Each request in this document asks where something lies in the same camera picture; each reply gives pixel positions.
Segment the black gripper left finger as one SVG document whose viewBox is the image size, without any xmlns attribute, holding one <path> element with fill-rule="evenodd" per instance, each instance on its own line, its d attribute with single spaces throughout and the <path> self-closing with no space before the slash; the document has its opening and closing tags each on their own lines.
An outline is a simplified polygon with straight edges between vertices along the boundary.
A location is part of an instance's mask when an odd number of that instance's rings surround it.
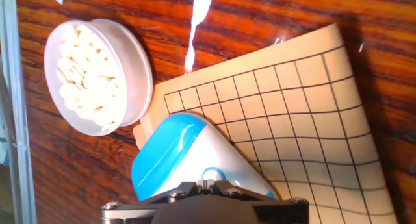
<svg viewBox="0 0 416 224">
<path fill-rule="evenodd" d="M 197 182 L 182 182 L 178 187 L 160 193 L 135 204 L 122 204 L 119 201 L 110 201 L 101 207 L 101 223 L 116 224 L 128 223 L 133 219 L 152 218 L 155 213 L 169 203 L 184 198 L 200 195 L 206 189 L 206 180 Z"/>
</svg>

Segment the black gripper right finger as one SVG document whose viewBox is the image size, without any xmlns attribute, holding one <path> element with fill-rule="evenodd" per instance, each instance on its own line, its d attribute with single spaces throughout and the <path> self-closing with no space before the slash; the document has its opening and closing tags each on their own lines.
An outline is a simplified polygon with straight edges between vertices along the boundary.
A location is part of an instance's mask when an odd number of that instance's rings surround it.
<svg viewBox="0 0 416 224">
<path fill-rule="evenodd" d="M 295 197 L 279 200 L 227 180 L 205 181 L 208 218 L 214 223 L 309 223 L 309 202 Z"/>
</svg>

